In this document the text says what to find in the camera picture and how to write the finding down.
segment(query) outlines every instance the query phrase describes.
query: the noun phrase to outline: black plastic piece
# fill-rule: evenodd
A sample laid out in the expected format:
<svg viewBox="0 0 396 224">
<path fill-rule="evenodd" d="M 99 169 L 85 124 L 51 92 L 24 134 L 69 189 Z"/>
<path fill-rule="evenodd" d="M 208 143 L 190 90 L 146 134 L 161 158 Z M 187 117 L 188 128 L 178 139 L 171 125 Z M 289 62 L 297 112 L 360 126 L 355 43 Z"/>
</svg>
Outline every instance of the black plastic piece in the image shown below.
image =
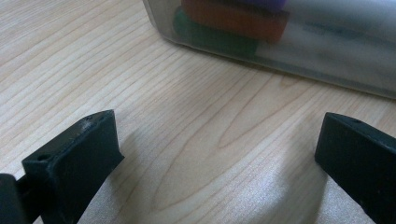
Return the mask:
<svg viewBox="0 0 396 224">
<path fill-rule="evenodd" d="M 112 110 L 81 119 L 22 161 L 26 175 L 18 180 L 19 195 L 7 198 L 1 193 L 0 200 L 21 204 L 22 209 L 13 211 L 24 219 L 12 219 L 2 206 L 1 223 L 5 218 L 10 220 L 5 223 L 31 223 L 38 216 L 44 223 L 77 223 L 122 159 Z M 16 192 L 15 179 L 6 191 Z"/>
<path fill-rule="evenodd" d="M 327 113 L 317 163 L 376 223 L 396 223 L 396 139 L 360 120 Z"/>
<path fill-rule="evenodd" d="M 13 175 L 0 174 L 0 223 L 28 223 Z"/>
</svg>

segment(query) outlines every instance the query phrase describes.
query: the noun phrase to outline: transparent plastic container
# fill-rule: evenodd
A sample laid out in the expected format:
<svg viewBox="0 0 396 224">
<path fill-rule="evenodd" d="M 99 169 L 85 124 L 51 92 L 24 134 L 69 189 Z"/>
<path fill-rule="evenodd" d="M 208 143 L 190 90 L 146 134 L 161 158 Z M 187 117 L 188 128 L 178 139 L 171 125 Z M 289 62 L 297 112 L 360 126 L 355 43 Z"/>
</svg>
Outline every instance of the transparent plastic container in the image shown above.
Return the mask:
<svg viewBox="0 0 396 224">
<path fill-rule="evenodd" d="M 396 0 L 144 0 L 178 44 L 396 98 Z"/>
</svg>

